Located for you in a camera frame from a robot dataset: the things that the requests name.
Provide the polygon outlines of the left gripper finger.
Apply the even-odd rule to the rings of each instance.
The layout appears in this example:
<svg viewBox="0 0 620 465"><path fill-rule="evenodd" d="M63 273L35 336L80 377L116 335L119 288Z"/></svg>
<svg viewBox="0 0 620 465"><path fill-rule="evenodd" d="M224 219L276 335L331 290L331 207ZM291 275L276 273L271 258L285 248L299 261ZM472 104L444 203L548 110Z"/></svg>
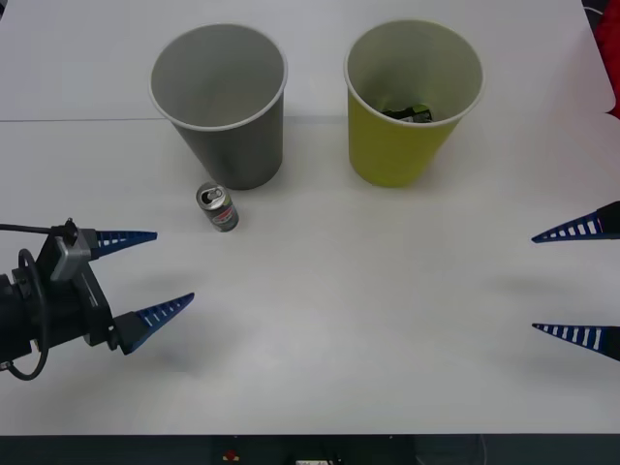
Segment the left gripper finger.
<svg viewBox="0 0 620 465"><path fill-rule="evenodd" d="M121 250L157 239L155 232L141 231L95 231L96 245L91 248L91 259L111 255Z"/></svg>
<svg viewBox="0 0 620 465"><path fill-rule="evenodd" d="M112 319L111 349L127 356L192 303L194 293L132 311Z"/></svg>

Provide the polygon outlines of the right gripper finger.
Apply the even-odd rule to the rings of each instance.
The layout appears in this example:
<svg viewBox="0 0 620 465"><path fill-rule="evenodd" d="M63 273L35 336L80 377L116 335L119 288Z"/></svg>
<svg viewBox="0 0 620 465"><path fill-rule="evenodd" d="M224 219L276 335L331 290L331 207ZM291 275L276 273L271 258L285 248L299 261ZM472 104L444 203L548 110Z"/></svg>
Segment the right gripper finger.
<svg viewBox="0 0 620 465"><path fill-rule="evenodd" d="M550 230L535 235L534 243L584 241L584 240L618 240L619 204L615 201L598 208L587 215L572 219Z"/></svg>
<svg viewBox="0 0 620 465"><path fill-rule="evenodd" d="M613 360L620 360L620 327L617 325L553 325L532 327L557 339L569 342Z"/></svg>

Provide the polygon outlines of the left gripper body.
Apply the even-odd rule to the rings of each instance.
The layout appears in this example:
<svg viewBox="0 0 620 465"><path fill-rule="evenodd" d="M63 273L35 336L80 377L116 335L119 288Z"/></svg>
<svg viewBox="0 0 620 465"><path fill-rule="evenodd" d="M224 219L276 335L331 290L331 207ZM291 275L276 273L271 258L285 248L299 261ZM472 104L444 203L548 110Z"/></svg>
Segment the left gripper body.
<svg viewBox="0 0 620 465"><path fill-rule="evenodd" d="M110 340L111 310L90 264L118 250L115 235L47 236L28 262L28 335L39 349L79 337L91 347Z"/></svg>

